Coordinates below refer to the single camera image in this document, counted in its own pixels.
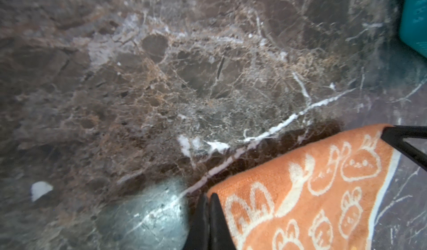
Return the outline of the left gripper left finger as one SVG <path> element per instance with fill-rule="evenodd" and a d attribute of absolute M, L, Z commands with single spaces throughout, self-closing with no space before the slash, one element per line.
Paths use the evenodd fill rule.
<path fill-rule="evenodd" d="M 210 238 L 209 199 L 202 194 L 198 200 L 195 215 L 183 250 L 208 250 Z"/>

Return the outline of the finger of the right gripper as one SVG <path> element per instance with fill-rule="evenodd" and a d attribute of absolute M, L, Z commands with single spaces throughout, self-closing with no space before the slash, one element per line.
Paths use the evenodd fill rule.
<path fill-rule="evenodd" d="M 427 128 L 421 126 L 398 125 L 385 127 L 381 139 L 395 148 L 401 154 L 408 157 L 423 170 L 427 170 L 427 155 L 416 147 L 406 142 L 405 139 L 426 139 Z"/>

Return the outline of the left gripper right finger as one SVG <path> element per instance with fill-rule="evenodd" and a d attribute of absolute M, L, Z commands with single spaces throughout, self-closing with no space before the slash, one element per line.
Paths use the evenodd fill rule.
<path fill-rule="evenodd" d="M 209 250 L 236 250 L 217 193 L 209 201 Z"/>

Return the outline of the orange patterned towel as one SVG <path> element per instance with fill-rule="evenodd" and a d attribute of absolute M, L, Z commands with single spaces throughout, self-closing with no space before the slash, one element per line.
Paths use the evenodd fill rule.
<path fill-rule="evenodd" d="M 384 125 L 338 133 L 213 186 L 238 250 L 368 250 L 400 153 Z"/>

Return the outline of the teal plastic basket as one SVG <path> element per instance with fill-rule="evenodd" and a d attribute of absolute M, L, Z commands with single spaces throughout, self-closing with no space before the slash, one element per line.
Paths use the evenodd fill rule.
<path fill-rule="evenodd" d="M 399 38 L 427 57 L 427 0 L 404 0 Z"/>

